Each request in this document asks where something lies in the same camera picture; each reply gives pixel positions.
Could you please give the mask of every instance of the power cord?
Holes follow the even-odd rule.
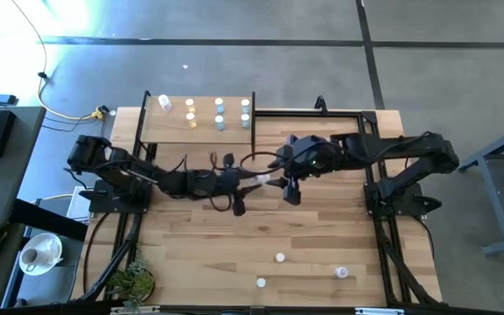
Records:
[[[42,40],[42,37],[40,36],[39,31],[36,29],[36,27],[31,22],[31,20],[23,12],[23,10],[21,9],[21,7],[18,6],[18,4],[15,2],[15,0],[11,0],[11,1],[13,2],[13,4],[15,4],[15,6],[17,7],[17,9],[21,12],[21,14],[23,15],[23,17],[28,22],[28,24],[31,25],[31,28],[36,33],[36,36],[38,37],[38,40],[40,41],[40,44],[42,45],[42,49],[44,50],[44,67],[42,68],[42,71],[38,73],[38,77],[40,77],[40,81],[38,82],[37,96],[38,96],[38,102],[40,102],[40,106],[42,106],[43,108],[45,108],[45,110],[49,111],[50,113],[52,113],[52,114],[54,114],[56,116],[59,116],[61,118],[67,119],[67,120],[74,120],[74,121],[79,120],[79,121],[81,121],[81,120],[87,120],[87,119],[91,119],[91,118],[102,120],[103,119],[102,118],[102,113],[99,112],[98,109],[95,112],[93,112],[91,115],[85,115],[83,117],[74,117],[74,116],[69,116],[69,115],[61,114],[61,113],[59,113],[59,112],[57,112],[57,111],[49,108],[42,101],[42,91],[44,90],[44,87],[46,86],[46,84],[43,85],[42,82],[45,81],[45,79],[48,78],[48,75],[46,74],[46,68],[47,68],[47,64],[48,64],[48,52],[46,50],[46,45],[44,44],[44,40]]]
[[[429,228],[427,227],[427,225],[423,220],[416,217],[415,215],[412,216],[412,218],[414,218],[417,222],[419,222],[419,224],[421,224],[421,226],[425,228],[425,231],[427,231],[427,235],[429,236],[430,254],[433,257],[433,260],[435,260],[435,244],[433,243],[433,236],[431,235],[431,231],[429,230]]]

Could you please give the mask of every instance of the black desk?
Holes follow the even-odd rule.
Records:
[[[11,223],[0,256],[1,306],[13,265],[21,249],[25,225],[80,241],[85,238],[87,226],[17,199],[46,110],[41,107],[8,107],[0,110],[10,110],[17,117],[5,152],[0,157],[0,227]]]

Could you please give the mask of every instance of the table leg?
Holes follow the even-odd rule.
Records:
[[[82,242],[85,241],[85,234],[87,233],[85,224],[52,213],[21,199],[15,200],[9,222],[23,223],[33,228],[40,228]]]

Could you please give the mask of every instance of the test tube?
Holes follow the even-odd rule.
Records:
[[[215,123],[217,123],[217,129],[218,130],[224,130],[225,129],[225,122],[223,119],[222,115],[217,115],[215,117]]]
[[[188,111],[192,114],[196,113],[196,107],[193,106],[193,99],[185,100],[185,105],[188,107]]]
[[[248,114],[242,114],[241,120],[242,120],[242,127],[243,128],[250,127],[250,115],[248,115]]]
[[[250,112],[250,101],[248,99],[244,99],[241,101],[242,105],[242,113],[248,114]]]
[[[194,115],[193,113],[186,114],[185,119],[188,120],[190,127],[192,128],[196,128],[196,126],[198,125],[198,122],[196,122],[196,115]]]
[[[223,112],[225,111],[225,105],[223,104],[223,99],[216,98],[215,105],[217,106],[217,114],[223,114]]]

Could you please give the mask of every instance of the wooden table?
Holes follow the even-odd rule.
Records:
[[[114,146],[131,151],[139,111],[117,110],[111,136]],[[380,110],[376,115],[381,137],[403,134],[398,111]],[[275,151],[291,133],[327,137],[346,132],[358,132],[354,119],[257,117],[256,151]],[[142,138],[152,140],[145,130]],[[189,168],[210,168],[210,151],[220,157],[233,152],[238,161],[250,153],[250,147],[238,143],[161,143],[155,163],[169,169],[188,153]],[[271,160],[258,156],[246,165],[263,170]],[[388,161],[388,174],[401,171],[403,162]],[[245,199],[247,213],[242,217],[219,213],[208,200],[170,199],[155,189],[139,236],[157,279],[157,289],[146,304],[384,306],[375,230],[365,215],[364,181],[364,171],[310,178],[301,182],[300,206],[285,203],[280,189],[265,186]],[[405,262],[425,289],[440,300],[425,230],[411,218],[398,217],[397,221]],[[88,264],[89,285],[109,262],[117,222],[118,215],[111,214],[96,233]],[[280,252],[286,255],[285,262],[276,262],[275,255]],[[349,268],[348,278],[334,276],[339,266]],[[391,272],[400,297],[396,270],[391,268]],[[258,277],[266,279],[264,288],[256,287]],[[79,268],[72,298],[81,295],[81,279]]]

